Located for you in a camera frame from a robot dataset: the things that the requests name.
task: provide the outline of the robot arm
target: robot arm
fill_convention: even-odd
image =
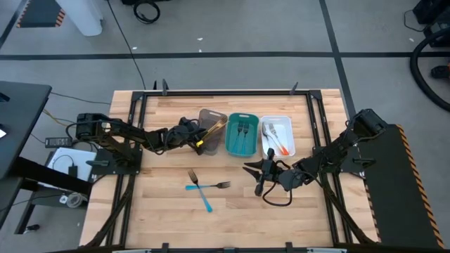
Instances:
[[[94,142],[111,152],[122,162],[133,162],[134,153],[127,143],[116,141],[113,136],[120,136],[135,143],[141,144],[145,149],[161,154],[166,150],[189,145],[201,155],[201,148],[194,144],[204,135],[195,122],[196,119],[182,117],[177,126],[171,129],[163,128],[155,131],[145,131],[124,123],[120,119],[111,119],[99,113],[84,113],[77,117],[76,137],[80,141]]]
[[[267,152],[267,159],[263,159],[259,162],[245,163],[246,166],[252,167],[253,169],[261,169],[261,173],[247,167],[243,168],[254,176],[258,182],[255,188],[256,196],[262,195],[265,181],[274,182],[272,188],[276,183],[279,183],[283,186],[285,191],[291,192],[291,198],[287,204],[274,204],[264,198],[272,188],[269,189],[262,197],[263,200],[270,205],[289,205],[292,201],[292,189],[316,181],[325,190],[326,197],[331,200],[340,215],[348,223],[359,242],[373,243],[370,238],[364,235],[364,232],[357,226],[347,210],[340,204],[330,185],[328,183],[320,182],[317,177],[320,173],[339,172],[340,165],[347,157],[347,151],[350,147],[357,143],[370,141],[379,137],[379,135],[386,131],[386,127],[387,123],[379,118],[373,110],[362,110],[349,121],[347,129],[343,131],[336,140],[313,154],[311,157],[303,158],[294,163],[292,169],[282,161],[275,162],[273,160],[274,150],[271,148],[269,148]],[[368,167],[374,163],[374,161],[371,160],[361,160],[360,162],[363,162],[363,167]],[[279,167],[279,163],[282,163],[286,169]]]

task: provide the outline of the fork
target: fork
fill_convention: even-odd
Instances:
[[[243,133],[244,133],[244,141],[242,142],[242,148],[240,149],[240,153],[245,155],[245,137],[247,137],[247,133],[248,133],[248,122],[244,123],[244,129],[243,129]]]
[[[216,185],[210,185],[210,186],[198,186],[198,187],[200,187],[200,188],[217,187],[217,188],[219,188],[219,189],[225,189],[225,188],[230,187],[230,185],[231,185],[231,184],[230,184],[230,182],[228,181],[228,182],[221,182],[221,183],[218,183],[218,184],[216,184]],[[197,189],[197,186],[186,186],[185,189],[186,189],[186,190],[195,190],[195,189]]]
[[[283,144],[281,144],[280,140],[278,139],[278,136],[276,135],[276,130],[275,130],[274,124],[269,123],[269,130],[275,136],[275,138],[274,138],[275,144],[280,148],[281,153],[283,155],[289,155],[288,150],[284,147]]]
[[[189,177],[191,178],[192,183],[194,183],[197,186],[198,190],[200,191],[200,195],[202,196],[203,202],[205,203],[206,210],[208,212],[212,212],[211,205],[208,203],[206,197],[203,195],[202,188],[200,188],[200,186],[198,185],[197,175],[195,175],[195,172],[192,169],[189,169],[188,174]]]
[[[236,153],[235,150],[238,147],[239,136],[240,136],[240,133],[243,130],[243,128],[244,128],[244,122],[239,121],[239,124],[238,124],[238,135],[236,136],[236,140],[234,141],[234,144],[233,144],[233,153]]]

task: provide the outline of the gray floor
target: gray floor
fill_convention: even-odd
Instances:
[[[132,9],[118,0],[112,7],[135,53],[243,51],[324,51],[331,47],[318,1],[173,0],[160,3],[162,16],[154,25],[135,20]],[[83,37],[69,18],[59,28],[13,28],[0,55],[127,53],[126,44],[104,1],[103,33]],[[341,52],[408,52],[424,36],[403,26],[403,12],[417,0],[327,0]],[[0,33],[19,0],[0,0]],[[408,22],[417,25],[409,16]],[[450,179],[448,125],[450,116],[432,104],[414,83],[406,58],[343,59],[357,110],[373,108],[388,122],[402,124],[418,163],[425,189],[446,245],[450,245]],[[178,58],[138,59],[147,87],[165,78],[171,89],[341,88],[332,58]],[[424,73],[446,64],[443,58],[422,58]],[[108,102],[114,90],[142,89],[132,60],[0,61],[0,79],[50,84],[53,90]],[[450,100],[448,81],[430,80]],[[46,109],[74,120],[81,112],[108,112],[92,105],[51,96]],[[33,131],[40,139],[64,136],[64,128],[42,115]],[[30,138],[22,156],[43,163],[48,152]],[[21,192],[16,202],[29,193]],[[32,223],[38,233],[13,235],[23,205],[13,208],[0,230],[0,252],[48,252],[75,248],[84,220],[79,210],[37,207]]]

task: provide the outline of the wooden table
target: wooden table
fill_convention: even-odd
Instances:
[[[127,120],[131,93],[115,92],[110,117]],[[345,129],[344,105],[338,89],[322,90],[322,95],[334,140]],[[314,107],[319,119],[317,105]],[[152,97],[147,101],[144,128],[146,131],[170,128],[182,116],[197,118],[203,108],[227,115],[233,112],[248,112],[258,117],[287,115],[292,120],[296,154],[286,162],[292,164],[311,155],[314,140],[307,102],[299,96]],[[319,133],[324,145],[321,126]],[[187,146],[161,156],[144,151],[142,170],[134,187],[126,247],[161,248],[164,242],[171,248],[285,247],[285,242],[292,242],[294,247],[331,246],[323,191],[316,183],[294,189],[294,200],[289,207],[273,207],[255,196],[255,180],[241,168],[244,162],[261,159],[260,143],[259,139],[258,153],[249,159],[229,156],[224,144],[215,156],[197,156]],[[212,213],[206,212],[198,191],[184,189],[191,184],[187,173],[191,168],[200,184],[231,181],[230,188],[204,190],[214,210]],[[340,180],[347,210],[367,236],[377,240],[363,181],[349,174],[342,174]],[[106,176],[94,186],[81,245],[92,239],[109,216],[115,183],[116,176]],[[276,186],[268,199],[287,202],[288,193]],[[335,213],[343,241],[342,224]],[[116,228],[115,242],[119,231]]]

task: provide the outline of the teal plastic bin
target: teal plastic bin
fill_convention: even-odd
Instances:
[[[244,128],[238,131],[241,126],[248,126],[245,134]],[[230,115],[226,126],[226,150],[230,155],[236,157],[252,157],[257,152],[259,119],[255,115],[248,113],[233,113]]]

